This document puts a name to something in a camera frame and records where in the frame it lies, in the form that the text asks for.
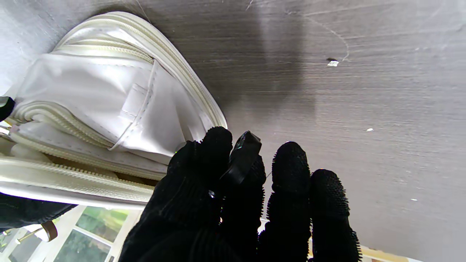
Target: white bag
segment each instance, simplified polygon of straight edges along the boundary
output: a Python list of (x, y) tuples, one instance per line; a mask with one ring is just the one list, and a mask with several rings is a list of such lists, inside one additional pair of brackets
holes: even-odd
[(186, 140), (226, 128), (168, 39), (124, 12), (76, 26), (7, 94), (16, 105), (0, 138), (0, 191), (34, 199), (143, 208), (147, 179), (161, 179)]

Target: window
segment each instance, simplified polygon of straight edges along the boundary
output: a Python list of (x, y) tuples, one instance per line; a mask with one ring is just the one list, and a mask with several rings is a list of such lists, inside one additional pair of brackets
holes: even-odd
[(73, 230), (54, 262), (104, 262), (109, 251), (106, 244)]

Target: zipper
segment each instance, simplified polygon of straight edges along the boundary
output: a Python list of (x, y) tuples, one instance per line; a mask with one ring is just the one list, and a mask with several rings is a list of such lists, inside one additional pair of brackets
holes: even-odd
[(92, 45), (92, 44), (71, 44), (60, 47), (58, 52), (66, 52), (66, 51), (77, 51), (82, 52), (83, 50), (88, 51), (98, 51), (99, 56), (106, 56), (103, 52), (107, 51), (109, 53), (108, 56), (114, 57), (115, 53), (129, 55), (131, 58), (136, 58), (137, 60), (142, 60), (147, 63), (152, 63), (153, 59), (145, 53), (135, 51), (130, 48), (126, 47), (115, 47), (115, 46), (103, 46), (103, 45)]
[[(0, 157), (0, 166), (3, 171), (0, 172), (0, 181), (32, 186), (46, 186), (53, 189), (145, 202), (149, 200), (154, 190), (153, 186), (113, 178), (66, 165), (28, 159)], [(18, 175), (8, 175), (9, 172), (12, 172), (11, 170), (18, 173)]]
[[(142, 37), (153, 46), (160, 47), (161, 49), (157, 51), (160, 51), (160, 55), (165, 57), (165, 59), (158, 59), (158, 62), (161, 63), (164, 68), (170, 72), (170, 74), (179, 79), (190, 93), (196, 94), (196, 96), (193, 97), (199, 98), (201, 100), (201, 106), (205, 105), (207, 107), (206, 111), (208, 112), (214, 126), (224, 126), (227, 128), (226, 120), (220, 111), (220, 108), (216, 105), (212, 96), (206, 91), (205, 86), (195, 75), (194, 71), (188, 65), (186, 60), (184, 60), (182, 55), (176, 50), (172, 43), (170, 43), (170, 41), (168, 41), (168, 39), (163, 36), (160, 31), (158, 31), (144, 19), (124, 12), (102, 14), (91, 17), (85, 22), (79, 24), (67, 35), (72, 36), (74, 32), (78, 31), (80, 28), (99, 22), (107, 24), (113, 23), (122, 26)], [(69, 38), (65, 36), (57, 44), (55, 50), (60, 50), (62, 46), (66, 45), (68, 40)]]
[(110, 148), (113, 143), (102, 138), (97, 132), (89, 128), (87, 125), (77, 120), (66, 109), (58, 104), (51, 105), (47, 102), (36, 102), (21, 106), (13, 116), (19, 122), (30, 122), (33, 120), (34, 115), (43, 115), (47, 118), (48, 124), (63, 130), (68, 134), (74, 135), (81, 140), (90, 144)]
[(109, 161), (100, 160), (94, 157), (89, 157), (84, 154), (70, 152), (70, 151), (66, 151), (63, 149), (58, 149), (56, 147), (51, 147), (49, 145), (40, 144), (38, 142), (32, 141), (14, 132), (10, 133), (10, 138), (11, 140), (13, 140), (14, 142), (18, 144), (28, 146), (34, 150), (37, 150), (47, 155), (52, 155), (58, 158), (74, 161), (74, 162), (81, 163), (81, 164), (87, 164), (87, 165), (100, 167), (100, 168), (107, 169), (113, 172), (124, 173), (128, 175), (146, 178), (146, 179), (152, 179), (152, 180), (161, 180), (165, 176), (164, 173), (151, 172), (148, 170), (143, 170), (140, 168), (135, 168), (135, 167), (127, 166), (127, 165), (115, 164)]

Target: white zipper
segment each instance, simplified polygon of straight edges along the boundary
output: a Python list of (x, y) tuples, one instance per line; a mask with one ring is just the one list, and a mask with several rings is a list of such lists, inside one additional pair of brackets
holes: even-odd
[(18, 144), (28, 146), (34, 150), (37, 150), (39, 152), (42, 152), (48, 155), (52, 155), (55, 157), (66, 159), (66, 160), (71, 160), (71, 161), (81, 163), (81, 164), (96, 166), (96, 167), (107, 169), (113, 172), (124, 173), (128, 175), (152, 179), (152, 180), (160, 180), (165, 176), (164, 173), (151, 172), (148, 170), (143, 170), (141, 168), (136, 168), (136, 167), (127, 166), (127, 165), (119, 165), (119, 164), (111, 163), (108, 161), (100, 160), (95, 157), (86, 156), (84, 154), (79, 154), (79, 153), (75, 153), (71, 151), (65, 151), (63, 149), (58, 149), (50, 145), (40, 144), (38, 142), (32, 141), (20, 135), (17, 132), (10, 133), (10, 138), (11, 140), (13, 140), (14, 142)]
[(35, 102), (18, 107), (13, 118), (21, 123), (33, 121), (35, 115), (43, 115), (50, 119), (47, 121), (55, 127), (65, 129), (83, 141), (99, 147), (110, 148), (113, 143), (101, 137), (96, 131), (76, 119), (71, 113), (58, 104), (48, 102)]
[(0, 181), (147, 202), (154, 187), (66, 165), (0, 157)]

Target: black textured fingertip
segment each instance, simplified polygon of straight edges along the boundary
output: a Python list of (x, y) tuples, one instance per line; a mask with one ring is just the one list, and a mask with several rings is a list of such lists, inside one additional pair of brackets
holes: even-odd
[(230, 131), (221, 126), (213, 127), (200, 142), (196, 154), (200, 154), (200, 160), (203, 162), (218, 164), (216, 161), (220, 161), (220, 164), (227, 165), (233, 148), (232, 141), (233, 136)]
[(360, 261), (361, 249), (348, 221), (350, 209), (340, 179), (332, 171), (319, 169), (310, 181), (314, 261)]
[(272, 163), (274, 192), (309, 193), (309, 166), (306, 152), (295, 142), (284, 143)]
[(209, 129), (200, 143), (196, 142), (196, 168), (211, 190), (228, 168), (228, 159), (233, 148), (232, 140), (230, 131), (217, 126)]
[(310, 181), (311, 217), (324, 215), (344, 220), (350, 215), (345, 190), (334, 172), (318, 169)]

